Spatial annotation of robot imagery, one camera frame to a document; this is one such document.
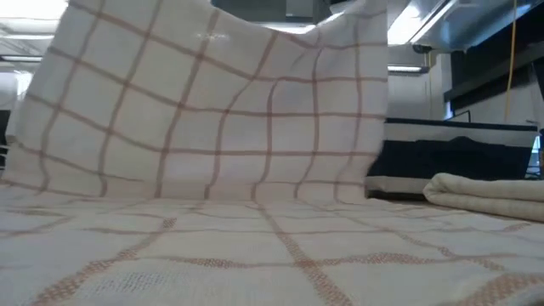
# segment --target cloth fold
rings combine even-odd
[[[444,207],[544,222],[544,182],[485,182],[440,173],[423,194]]]

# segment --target white towel with brown grid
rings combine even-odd
[[[304,35],[72,0],[0,186],[0,304],[523,305],[544,226],[368,201],[386,2]]]
[[[304,35],[203,0],[71,1],[4,180],[80,196],[359,202],[387,108],[386,6]]]

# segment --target ceiling light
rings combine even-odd
[[[312,31],[315,25],[301,25],[301,24],[289,24],[289,23],[262,23],[261,26],[267,27],[276,31],[283,31],[291,34],[304,34]]]
[[[4,1],[0,18],[59,20],[68,3],[65,0],[12,0]]]
[[[450,0],[433,18],[410,40],[410,43],[416,43],[420,40],[431,28],[439,22],[446,13],[448,13],[455,5],[457,0]]]
[[[402,66],[402,65],[391,65],[388,66],[389,72],[422,72],[422,67],[416,67],[416,66]]]
[[[419,9],[409,5],[400,13],[388,31],[388,43],[390,45],[402,45],[408,43],[410,38],[421,29],[422,17]]]
[[[20,62],[20,63],[39,63],[42,61],[42,56],[0,55],[0,61]]]
[[[0,36],[3,39],[17,39],[17,40],[48,40],[53,39],[54,35],[33,35],[33,34],[9,34]]]

